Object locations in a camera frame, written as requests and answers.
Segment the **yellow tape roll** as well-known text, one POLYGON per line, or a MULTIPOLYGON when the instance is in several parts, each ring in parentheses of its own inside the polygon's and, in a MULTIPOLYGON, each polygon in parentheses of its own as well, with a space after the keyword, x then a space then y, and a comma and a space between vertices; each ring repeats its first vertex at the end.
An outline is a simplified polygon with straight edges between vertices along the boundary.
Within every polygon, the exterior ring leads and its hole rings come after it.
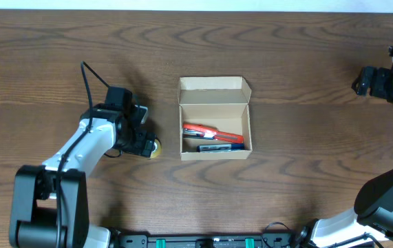
POLYGON ((162 146, 160 141, 156 138, 153 143, 153 150, 151 151, 150 158, 156 158, 162 153, 162 146))

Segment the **orange utility knife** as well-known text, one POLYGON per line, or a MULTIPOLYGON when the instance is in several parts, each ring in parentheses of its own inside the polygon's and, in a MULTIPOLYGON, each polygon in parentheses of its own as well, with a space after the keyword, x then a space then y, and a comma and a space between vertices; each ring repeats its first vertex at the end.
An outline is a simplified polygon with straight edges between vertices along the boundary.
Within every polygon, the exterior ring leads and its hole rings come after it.
POLYGON ((228 143, 243 143, 244 142, 244 137, 242 135, 232 134, 232 133, 228 133, 228 132, 221 132, 221 131, 218 131, 214 135, 213 138, 217 141, 225 141, 228 143))

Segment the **blue cap white marker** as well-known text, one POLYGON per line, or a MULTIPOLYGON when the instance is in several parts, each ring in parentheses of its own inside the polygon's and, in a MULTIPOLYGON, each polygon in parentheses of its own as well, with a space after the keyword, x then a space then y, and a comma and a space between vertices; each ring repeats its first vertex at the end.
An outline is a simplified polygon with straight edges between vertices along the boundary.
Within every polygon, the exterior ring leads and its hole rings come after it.
POLYGON ((225 144, 212 144, 212 145, 198 145, 197 152, 232 152, 235 150, 244 150, 243 143, 225 143, 225 144))

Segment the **cardboard box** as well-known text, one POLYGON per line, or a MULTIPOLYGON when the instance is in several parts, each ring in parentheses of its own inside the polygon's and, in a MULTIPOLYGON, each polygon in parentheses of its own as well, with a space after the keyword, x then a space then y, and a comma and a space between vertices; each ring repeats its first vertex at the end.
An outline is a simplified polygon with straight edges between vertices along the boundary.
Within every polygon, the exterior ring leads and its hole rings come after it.
POLYGON ((183 161, 248 158, 253 151, 249 110, 252 90, 246 79, 242 76, 181 77, 178 86, 180 158, 183 161), (197 152, 198 145, 228 142, 185 138, 182 135, 185 123, 242 135, 245 148, 232 152, 197 152))

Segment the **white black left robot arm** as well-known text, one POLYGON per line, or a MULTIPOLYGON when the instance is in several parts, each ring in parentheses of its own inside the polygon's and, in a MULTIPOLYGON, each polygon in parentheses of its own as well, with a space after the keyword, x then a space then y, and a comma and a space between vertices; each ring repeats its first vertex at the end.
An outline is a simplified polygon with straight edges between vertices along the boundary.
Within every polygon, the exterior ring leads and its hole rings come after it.
POLYGON ((87 177, 110 149, 152 158, 156 135, 141 129, 148 109, 99 104, 80 117, 78 129, 39 166, 14 177, 9 242, 12 247, 119 247, 120 232, 89 221, 87 177))

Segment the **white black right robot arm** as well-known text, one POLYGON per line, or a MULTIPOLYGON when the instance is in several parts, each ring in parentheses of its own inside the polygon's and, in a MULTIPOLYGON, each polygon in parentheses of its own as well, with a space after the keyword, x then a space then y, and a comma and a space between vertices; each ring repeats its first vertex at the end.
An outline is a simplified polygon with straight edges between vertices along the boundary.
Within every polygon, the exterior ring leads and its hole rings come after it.
MULTIPOLYGON (((358 95, 393 104, 393 67, 365 67, 352 84, 358 95)), ((368 240, 393 241, 393 169, 369 180, 354 207, 332 218, 315 220, 293 241, 300 247, 354 247, 368 240)))

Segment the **black aluminium mounting rail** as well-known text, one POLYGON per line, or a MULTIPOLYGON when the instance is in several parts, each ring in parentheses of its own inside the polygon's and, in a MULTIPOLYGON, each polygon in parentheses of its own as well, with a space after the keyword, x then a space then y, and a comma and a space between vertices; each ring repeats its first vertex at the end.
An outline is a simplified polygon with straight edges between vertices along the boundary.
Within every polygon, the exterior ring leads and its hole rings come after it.
POLYGON ((293 248, 301 247, 290 232, 221 236, 148 236, 120 234, 112 248, 293 248))

